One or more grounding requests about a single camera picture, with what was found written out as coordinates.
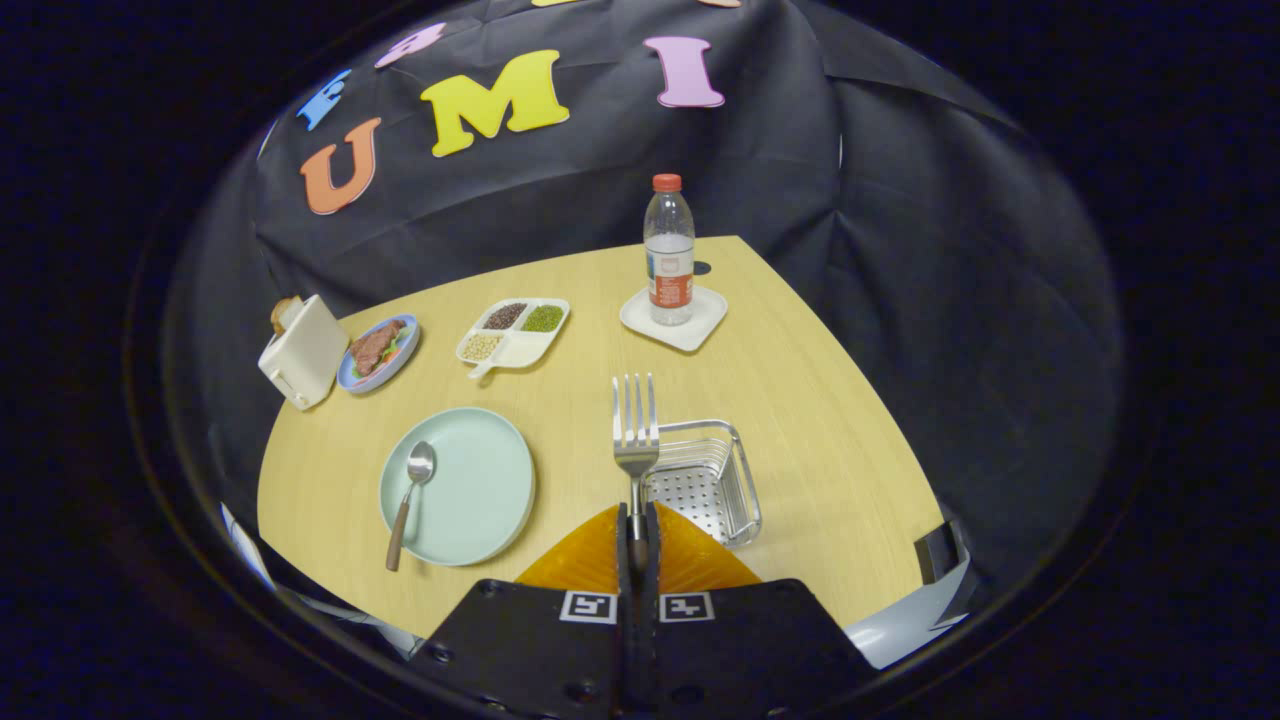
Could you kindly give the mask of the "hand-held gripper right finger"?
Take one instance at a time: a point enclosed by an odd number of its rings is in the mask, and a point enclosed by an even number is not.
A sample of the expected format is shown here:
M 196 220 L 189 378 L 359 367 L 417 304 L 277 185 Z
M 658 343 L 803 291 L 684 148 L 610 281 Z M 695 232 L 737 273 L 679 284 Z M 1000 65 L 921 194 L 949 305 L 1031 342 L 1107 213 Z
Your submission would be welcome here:
M 655 719 L 806 719 L 878 670 L 799 580 L 666 593 L 666 538 L 646 509 L 640 707 Z

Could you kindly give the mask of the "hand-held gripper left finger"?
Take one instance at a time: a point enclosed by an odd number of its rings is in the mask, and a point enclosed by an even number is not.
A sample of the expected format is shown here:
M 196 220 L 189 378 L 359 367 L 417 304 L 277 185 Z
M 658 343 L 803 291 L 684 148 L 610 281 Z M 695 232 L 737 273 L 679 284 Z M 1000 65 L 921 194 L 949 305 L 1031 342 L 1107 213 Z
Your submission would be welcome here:
M 493 717 L 640 717 L 641 584 L 631 525 L 621 503 L 603 546 L 617 571 L 612 592 L 481 579 L 425 639 L 410 671 Z

